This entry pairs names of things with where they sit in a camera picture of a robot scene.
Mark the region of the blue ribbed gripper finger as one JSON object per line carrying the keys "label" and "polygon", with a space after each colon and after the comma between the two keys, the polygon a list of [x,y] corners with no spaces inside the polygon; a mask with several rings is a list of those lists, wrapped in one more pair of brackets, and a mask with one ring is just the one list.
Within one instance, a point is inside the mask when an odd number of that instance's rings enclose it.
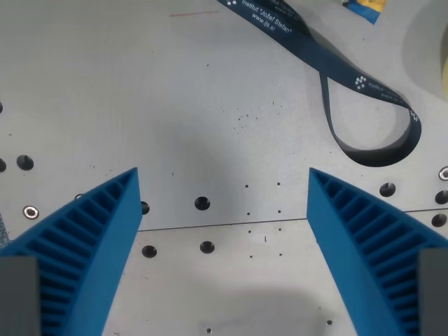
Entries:
{"label": "blue ribbed gripper finger", "polygon": [[139,229],[137,168],[47,216],[1,250],[36,259],[43,335],[100,335]]}
{"label": "blue ribbed gripper finger", "polygon": [[418,255],[447,247],[447,239],[315,168],[307,220],[357,334],[419,335]]}

